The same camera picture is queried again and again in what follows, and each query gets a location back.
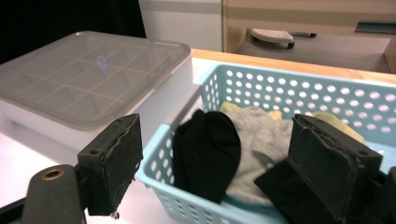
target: clear plastic lid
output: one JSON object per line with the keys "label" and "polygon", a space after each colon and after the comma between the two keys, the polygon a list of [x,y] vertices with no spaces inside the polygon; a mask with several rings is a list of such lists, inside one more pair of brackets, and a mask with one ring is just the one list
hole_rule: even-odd
{"label": "clear plastic lid", "polygon": [[0,99],[78,130],[125,115],[169,78],[189,46],[81,32],[0,65]]}

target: plastic container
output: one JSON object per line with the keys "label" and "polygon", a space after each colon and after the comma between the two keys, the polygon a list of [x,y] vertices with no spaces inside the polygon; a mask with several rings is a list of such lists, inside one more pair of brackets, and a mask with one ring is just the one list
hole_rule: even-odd
{"label": "plastic container", "polygon": [[[216,66],[202,77],[204,111],[224,101],[264,110],[295,113],[327,111],[359,132],[384,155],[381,170],[396,165],[396,85],[315,76],[236,64]],[[287,223],[274,207],[241,204],[225,197],[212,203],[172,186],[172,139],[176,125],[163,124],[145,148],[137,178],[152,188],[169,215],[190,223]]]}
{"label": "plastic container", "polygon": [[185,44],[80,32],[1,64],[0,109],[78,151],[139,113],[145,145],[192,85]]}

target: light blue basket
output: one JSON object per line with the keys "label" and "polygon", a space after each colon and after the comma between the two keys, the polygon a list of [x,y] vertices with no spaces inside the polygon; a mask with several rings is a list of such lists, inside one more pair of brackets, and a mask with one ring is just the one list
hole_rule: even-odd
{"label": "light blue basket", "polygon": [[[332,113],[384,155],[382,171],[396,165],[396,85],[236,64],[214,67],[198,84],[204,111],[219,110],[228,101],[279,110],[284,119],[296,113]],[[274,207],[252,207],[228,198],[216,204],[173,187],[172,139],[172,125],[162,125],[145,148],[137,173],[169,215],[191,223],[287,223]]]}

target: small wheel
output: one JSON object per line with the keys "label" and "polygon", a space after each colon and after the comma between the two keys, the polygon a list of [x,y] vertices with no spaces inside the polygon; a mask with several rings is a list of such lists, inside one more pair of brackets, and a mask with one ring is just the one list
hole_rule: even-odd
{"label": "small wheel", "polygon": [[288,44],[288,49],[293,49],[294,45],[295,45],[294,41],[292,43],[289,43]]}

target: plastic basket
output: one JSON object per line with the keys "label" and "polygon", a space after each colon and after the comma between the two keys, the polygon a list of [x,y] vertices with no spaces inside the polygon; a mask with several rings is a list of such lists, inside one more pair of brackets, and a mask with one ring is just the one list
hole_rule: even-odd
{"label": "plastic basket", "polygon": [[[333,113],[384,155],[381,170],[396,165],[396,86],[345,78],[221,64],[205,74],[201,87],[204,111],[224,101],[280,110],[283,119],[315,111]],[[191,223],[287,223],[274,207],[249,207],[226,199],[212,203],[172,186],[172,127],[163,124],[145,148],[137,178],[153,188],[172,217]]]}

